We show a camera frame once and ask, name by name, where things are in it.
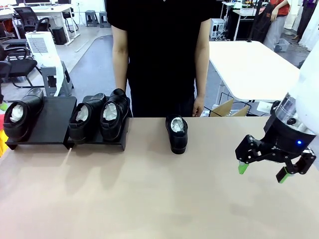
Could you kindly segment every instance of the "black display stand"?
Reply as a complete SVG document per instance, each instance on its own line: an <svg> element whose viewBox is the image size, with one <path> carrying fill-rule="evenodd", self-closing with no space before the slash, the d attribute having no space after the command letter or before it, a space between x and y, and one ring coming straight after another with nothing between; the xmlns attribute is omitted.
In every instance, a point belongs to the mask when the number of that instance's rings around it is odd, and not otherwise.
<svg viewBox="0 0 319 239"><path fill-rule="evenodd" d="M87 102L87 100L89 98L91 98L92 96L86 96L84 97L83 99L83 103L84 102ZM131 113L131 109L129 109L129 117L132 117L132 113ZM103 140L103 137L101 135L101 132L100 132L100 126L98 126L96 128L96 131L94 133L94 135L92 136L91 139L87 140L85 142L85 144L103 144L103 145L115 145L115 146L120 146L122 148L122 150L124 151L125 150L125 147L126 147L126 135L127 135L127 132L128 132L128 129L129 129L129 124L130 124L130 119L129 117L126 118L125 120L125 125L124 127L122 128L122 132L121 132L121 136L119 137L119 139L117 141L114 141L114 142L108 142L108 141L104 141ZM68 140L68 144L73 147L75 146L76 144L73 142L73 140L71 138L69 138Z"/></svg>
<svg viewBox="0 0 319 239"><path fill-rule="evenodd" d="M19 144L63 144L69 149L68 125L76 107L76 98L44 97L43 109L33 127L29 139L16 142L8 139L6 144L14 150Z"/></svg>

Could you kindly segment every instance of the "red shirt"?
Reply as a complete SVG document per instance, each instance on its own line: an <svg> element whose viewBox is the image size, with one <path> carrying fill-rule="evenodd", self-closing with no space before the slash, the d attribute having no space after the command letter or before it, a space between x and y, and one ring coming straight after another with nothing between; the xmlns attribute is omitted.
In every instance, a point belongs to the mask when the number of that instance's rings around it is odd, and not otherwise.
<svg viewBox="0 0 319 239"><path fill-rule="evenodd" d="M284 0L270 0L270 4L277 6L278 4L282 3L283 1ZM290 9L290 5L288 3L278 10L278 15L287 16L289 13L289 9Z"/></svg>

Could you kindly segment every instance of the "black shoe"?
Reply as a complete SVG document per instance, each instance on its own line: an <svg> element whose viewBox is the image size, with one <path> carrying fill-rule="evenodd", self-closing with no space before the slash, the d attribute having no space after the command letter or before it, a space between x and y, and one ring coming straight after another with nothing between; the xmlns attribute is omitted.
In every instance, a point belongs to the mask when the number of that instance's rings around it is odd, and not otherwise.
<svg viewBox="0 0 319 239"><path fill-rule="evenodd" d="M26 140L36 122L38 115L43 108L43 91L40 88L31 89L20 100L12 103L4 115L5 134L14 141ZM15 106L20 105L23 109L23 115L17 122L13 122L10 117Z"/></svg>
<svg viewBox="0 0 319 239"><path fill-rule="evenodd" d="M187 122L178 115L170 115L166 117L165 122L166 129L168 131L170 149L173 153L182 154L186 150L187 146Z"/></svg>
<svg viewBox="0 0 319 239"><path fill-rule="evenodd" d="M104 118L104 110L108 105L109 107L115 107L116 116L114 116L114 119L107 120ZM129 109L130 99L123 90L115 89L101 111L100 130L105 141L115 141L119 137L128 116Z"/></svg>
<svg viewBox="0 0 319 239"><path fill-rule="evenodd" d="M92 96L87 102L78 104L70 118L68 127L69 135L76 144L83 144L94 135L98 128L99 116L105 102L105 95L98 93ZM88 116L85 121L77 121L76 117L83 106L87 107Z"/></svg>

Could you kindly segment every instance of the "person in background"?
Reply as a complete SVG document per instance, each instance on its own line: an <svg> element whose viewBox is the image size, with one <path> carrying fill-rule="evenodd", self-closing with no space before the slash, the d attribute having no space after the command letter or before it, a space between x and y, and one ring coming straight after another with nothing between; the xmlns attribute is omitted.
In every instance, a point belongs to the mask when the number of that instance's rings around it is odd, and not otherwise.
<svg viewBox="0 0 319 239"><path fill-rule="evenodd" d="M134 117L201 115L212 2L107 1L116 87L125 91L128 80Z"/></svg>
<svg viewBox="0 0 319 239"><path fill-rule="evenodd" d="M264 45L274 51L284 30L286 18L290 10L290 0L270 0L270 4L275 8L271 14L270 20L272 23L267 32Z"/></svg>
<svg viewBox="0 0 319 239"><path fill-rule="evenodd" d="M300 41L303 37L303 34L308 26L308 23L310 22L311 17L313 16L313 13L316 8L316 0L304 0L303 2L303 13L301 15L300 23L297 30L297 35L293 38L293 40Z"/></svg>

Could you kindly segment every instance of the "white air purifier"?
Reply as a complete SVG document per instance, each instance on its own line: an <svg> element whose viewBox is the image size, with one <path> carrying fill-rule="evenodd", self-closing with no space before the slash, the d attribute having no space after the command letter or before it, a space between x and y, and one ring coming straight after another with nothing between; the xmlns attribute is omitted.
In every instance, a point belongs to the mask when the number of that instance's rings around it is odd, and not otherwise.
<svg viewBox="0 0 319 239"><path fill-rule="evenodd" d="M54 41L49 31L28 32L25 34L34 59L44 64L48 59L58 58Z"/></svg>
<svg viewBox="0 0 319 239"><path fill-rule="evenodd" d="M64 70L56 51L54 41L49 31L29 32L25 34L29 48L38 65L42 67L55 67L56 69L56 93L58 96L64 80Z"/></svg>

